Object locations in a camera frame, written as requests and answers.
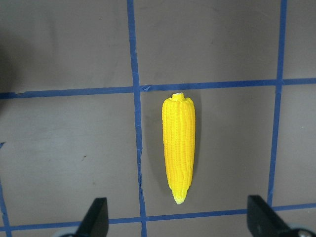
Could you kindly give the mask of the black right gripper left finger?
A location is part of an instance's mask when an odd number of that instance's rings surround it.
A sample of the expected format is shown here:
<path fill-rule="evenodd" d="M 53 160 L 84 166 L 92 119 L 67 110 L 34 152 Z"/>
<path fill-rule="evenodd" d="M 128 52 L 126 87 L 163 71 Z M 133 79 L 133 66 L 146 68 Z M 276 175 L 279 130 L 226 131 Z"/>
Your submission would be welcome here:
<path fill-rule="evenodd" d="M 106 237 L 109 231 L 108 203 L 106 197 L 95 198 L 79 227 L 58 237 Z"/>

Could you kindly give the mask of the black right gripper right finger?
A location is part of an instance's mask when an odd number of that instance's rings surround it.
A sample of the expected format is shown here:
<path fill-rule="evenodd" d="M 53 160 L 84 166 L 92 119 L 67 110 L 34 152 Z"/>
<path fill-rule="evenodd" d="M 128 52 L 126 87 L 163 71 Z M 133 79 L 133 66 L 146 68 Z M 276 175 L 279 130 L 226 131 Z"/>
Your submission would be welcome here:
<path fill-rule="evenodd" d="M 314 237 L 316 233 L 291 227 L 259 195 L 247 197 L 247 228 L 253 237 Z"/>

